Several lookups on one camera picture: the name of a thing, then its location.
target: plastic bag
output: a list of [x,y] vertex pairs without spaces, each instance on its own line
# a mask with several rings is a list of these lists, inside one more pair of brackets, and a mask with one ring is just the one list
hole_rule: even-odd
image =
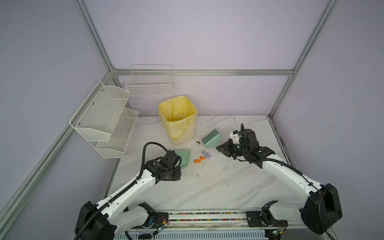
[[180,145],[195,136],[197,109],[184,96],[171,98],[159,104],[159,117],[170,141]]

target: aluminum frame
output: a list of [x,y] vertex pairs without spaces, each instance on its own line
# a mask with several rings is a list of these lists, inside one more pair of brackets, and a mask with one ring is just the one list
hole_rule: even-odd
[[[239,69],[237,70],[174,70],[174,75],[175,76],[288,76],[288,79],[283,89],[281,90],[279,97],[277,98],[273,108],[271,109],[271,112],[269,113],[269,117],[270,117],[270,124],[271,124],[272,130],[274,131],[274,134],[280,144],[280,147],[283,150],[283,153],[287,159],[287,162],[289,162],[289,164],[294,166],[272,117],[276,114],[277,109],[279,108],[281,102],[286,96],[289,88],[293,84],[297,74],[299,73],[302,65],[304,64],[306,58],[308,57],[309,52],[313,48],[313,45],[318,39],[319,34],[321,33],[325,23],[331,16],[338,1],[339,0],[329,0],[327,2],[293,70],[247,70],[247,69],[245,70],[239,70]],[[92,41],[94,42],[104,62],[104,65],[108,70],[102,79],[103,84],[108,82],[109,80],[113,80],[118,87],[121,87],[120,82],[118,81],[118,76],[130,75],[131,70],[119,70],[113,67],[84,0],[74,0],[74,2],[87,27],[87,30],[89,31]],[[89,101],[92,100],[93,96],[97,93],[98,90],[99,89],[95,88],[93,92],[88,96],[88,98],[84,101],[84,103],[79,108],[79,110],[81,109],[81,111],[78,111],[79,114],[82,114],[82,112],[85,111],[86,106],[90,103]],[[44,178],[46,177],[46,175],[48,174],[52,166],[55,164],[57,156],[59,155],[59,153],[61,152],[61,150],[63,149],[63,147],[65,146],[66,142],[68,141],[69,137],[72,135],[73,132],[74,132],[74,129],[69,124],[67,124],[67,126],[63,129],[63,131],[55,140],[55,142],[51,145],[47,153],[43,156],[43,158],[40,160],[38,165],[35,167],[33,172],[29,175],[27,180],[23,183],[21,188],[18,190],[18,192],[14,195],[12,200],[8,203],[8,205],[5,207],[3,212],[0,214],[0,240],[5,238],[9,230],[12,228],[13,224],[16,222],[16,220],[18,219],[22,211],[25,209],[25,207],[33,197],[34,193],[36,192],[37,188],[40,186],[40,184],[42,183],[42,181],[44,180]],[[116,172],[116,168],[112,173],[112,177],[114,176],[115,172]]]
[[[112,80],[112,77],[112,72],[106,72],[101,81],[103,84],[105,84],[109,80]],[[83,104],[76,112],[76,116],[74,118],[77,119],[84,113],[87,106],[91,103],[92,99],[101,89],[101,86],[102,85],[100,85],[98,88],[95,87],[92,90],[92,92],[88,95],[88,97],[84,100]],[[55,164],[57,156],[60,154],[61,150],[73,133],[74,129],[68,123],[60,133],[59,137],[55,140],[55,142],[51,145],[46,154],[37,164],[32,173],[28,176],[21,188],[17,191],[3,212],[0,214],[0,239],[5,238],[13,224],[28,205],[37,188],[40,186],[42,181],[45,179]]]
[[[131,69],[115,69],[112,72],[116,76],[132,73]],[[173,69],[174,76],[292,76],[293,73],[292,69]]]
[[96,46],[96,48],[97,48],[97,50],[101,56],[101,59],[104,62],[105,67],[109,71],[112,71],[114,69],[113,65],[111,64],[111,61],[109,60],[108,54],[104,48],[104,45],[101,41],[99,33],[96,30],[95,24],[93,23],[93,20],[92,20],[91,14],[89,13],[87,5],[85,4],[84,0],[74,0],[74,3],[76,4],[76,6],[80,12],[81,18],[83,19],[84,24],[87,27],[89,34],[91,35],[92,41],[95,44],[95,46]]
[[329,17],[331,16],[333,10],[336,8],[337,3],[339,0],[328,0],[327,4],[325,5],[323,12],[321,13],[319,20],[317,20],[317,23],[312,30],[312,33],[305,44],[303,50],[301,51],[301,54],[299,58],[296,61],[296,64],[293,68],[294,72],[293,75],[288,77],[286,83],[284,84],[283,89],[281,90],[275,104],[273,105],[271,112],[269,113],[269,116],[272,118],[276,112],[277,109],[280,107],[280,104],[284,100],[286,94],[288,93],[289,88],[292,86],[293,81],[296,79],[297,74],[299,73],[301,67],[303,66],[305,60],[307,59],[310,51],[312,50],[316,40],[319,38],[319,35],[321,31],[323,30],[325,24],[327,23]]

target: wire mesh basket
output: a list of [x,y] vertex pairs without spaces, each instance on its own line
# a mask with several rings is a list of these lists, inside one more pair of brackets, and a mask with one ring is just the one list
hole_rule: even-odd
[[108,141],[128,96],[125,89],[103,85],[73,127],[87,141]]
[[121,158],[127,149],[139,115],[125,107],[128,96],[128,90],[99,82],[83,103],[88,105],[84,113],[80,116],[80,107],[70,120],[70,125],[103,158]]
[[109,141],[98,142],[95,149],[103,158],[121,158],[127,149],[139,112],[124,108]]
[[174,78],[172,65],[131,65],[131,75],[125,88],[130,96],[169,96]]

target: hand brush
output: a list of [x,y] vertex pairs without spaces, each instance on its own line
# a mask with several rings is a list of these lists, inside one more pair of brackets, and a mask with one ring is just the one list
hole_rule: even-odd
[[220,140],[221,135],[216,129],[201,139],[206,148],[217,147]]

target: green dustpan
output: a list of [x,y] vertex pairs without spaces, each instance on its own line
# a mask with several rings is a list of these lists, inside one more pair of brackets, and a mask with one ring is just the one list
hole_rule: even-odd
[[186,168],[189,162],[189,153],[191,150],[190,149],[172,149],[172,150],[175,151],[175,153],[181,157],[181,165],[180,165],[181,169]]

